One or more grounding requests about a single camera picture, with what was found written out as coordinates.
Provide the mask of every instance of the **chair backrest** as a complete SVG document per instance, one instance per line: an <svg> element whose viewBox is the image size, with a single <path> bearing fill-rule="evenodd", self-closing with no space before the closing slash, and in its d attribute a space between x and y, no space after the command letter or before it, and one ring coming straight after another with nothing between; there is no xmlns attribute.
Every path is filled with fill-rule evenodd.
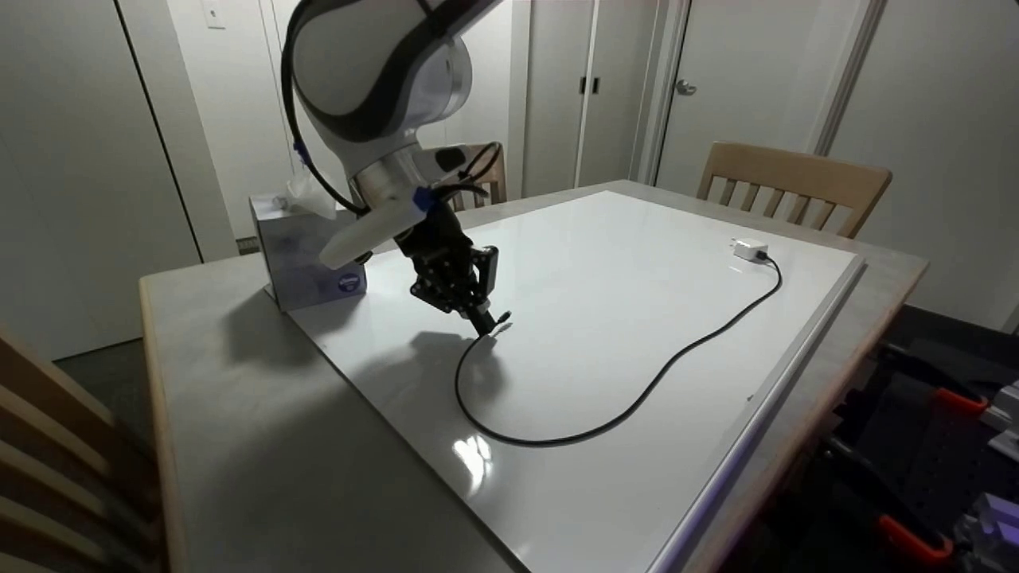
<svg viewBox="0 0 1019 573"><path fill-rule="evenodd" d="M761 207L764 216L777 216L780 204L790 201L790 223L815 229L828 229L831 213L844 207L847 216L834 232L857 236L885 194L892 172L748 143L716 143L697 197L707 201L716 178L723 178L720 204L726 207Z"/></svg>
<svg viewBox="0 0 1019 573"><path fill-rule="evenodd" d="M478 185L487 191L487 197L481 197L481 194L455 194L452 207L455 210L474 210L474 207L484 207L484 204L506 204L503 143L462 146L462 153L468 156L465 166L474 162L474 172L481 172Z"/></svg>
<svg viewBox="0 0 1019 573"><path fill-rule="evenodd" d="M159 471L48 360L0 334L0 557L45 570L159 570Z"/></svg>

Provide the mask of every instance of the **door handle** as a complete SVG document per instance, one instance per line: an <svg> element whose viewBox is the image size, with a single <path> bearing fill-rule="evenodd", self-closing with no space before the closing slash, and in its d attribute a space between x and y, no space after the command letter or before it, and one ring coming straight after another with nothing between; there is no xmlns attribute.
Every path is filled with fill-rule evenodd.
<svg viewBox="0 0 1019 573"><path fill-rule="evenodd" d="M691 86L685 80L675 80L672 89L675 89L675 96L685 96L685 99L697 92L697 86Z"/></svg>

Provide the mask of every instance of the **tabletop surface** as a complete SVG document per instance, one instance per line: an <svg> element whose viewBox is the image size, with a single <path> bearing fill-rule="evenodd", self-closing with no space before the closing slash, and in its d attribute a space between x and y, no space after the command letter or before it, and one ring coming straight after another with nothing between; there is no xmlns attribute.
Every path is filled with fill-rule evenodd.
<svg viewBox="0 0 1019 573"><path fill-rule="evenodd" d="M812 239L863 255L866 271L764 433L691 570L720 563L783 462L837 401L923 261L790 229L685 194L602 185L653 204ZM465 226L541 210L580 188L465 213ZM169 554L188 570L516 570L522 567L379 414L315 353L261 293L261 258L143 280L146 353L166 484Z"/></svg>
<svg viewBox="0 0 1019 573"><path fill-rule="evenodd" d="M529 570L640 573L669 544L691 544L704 528L697 506L723 497L860 274L853 251L611 191L468 236L500 248L490 306L510 309L513 328L465 363L465 404L522 439L618 417L678 347L771 293L777 271L736 258L736 239L764 242L783 271L764 306L681 357L621 427L554 449L506 446L465 420L452 376L474 331L408 293L414 267L401 251L373 258L363 299L293 312Z"/></svg>

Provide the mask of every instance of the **white table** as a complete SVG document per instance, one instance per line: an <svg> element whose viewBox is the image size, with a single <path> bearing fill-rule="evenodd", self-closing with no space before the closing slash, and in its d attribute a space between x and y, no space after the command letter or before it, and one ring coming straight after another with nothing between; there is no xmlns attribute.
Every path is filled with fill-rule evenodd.
<svg viewBox="0 0 1019 573"><path fill-rule="evenodd" d="M917 283L923 261L752 220L643 185L608 185L656 204L844 245L866 274L802 369L787 407L713 516L688 570L707 570L847 388L850 372ZM570 197L465 213L487 223ZM478 528L261 293L258 258L143 280L172 560L191 570L513 570Z"/></svg>

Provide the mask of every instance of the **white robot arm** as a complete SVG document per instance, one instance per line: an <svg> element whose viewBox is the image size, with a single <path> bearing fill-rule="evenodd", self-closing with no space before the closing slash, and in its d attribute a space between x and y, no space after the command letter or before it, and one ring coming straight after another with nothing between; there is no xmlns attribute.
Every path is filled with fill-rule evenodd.
<svg viewBox="0 0 1019 573"><path fill-rule="evenodd" d="M322 248L341 267L385 239L414 261L414 296L465 315L478 334L494 328L487 293L497 248L474 248L449 210L449 194L478 191L446 181L443 156L420 150L417 127L462 108L471 60L459 35L500 0L303 0L283 45L283 108L293 150L309 172L360 220ZM341 156L350 191L341 197L315 169L296 124L296 102Z"/></svg>

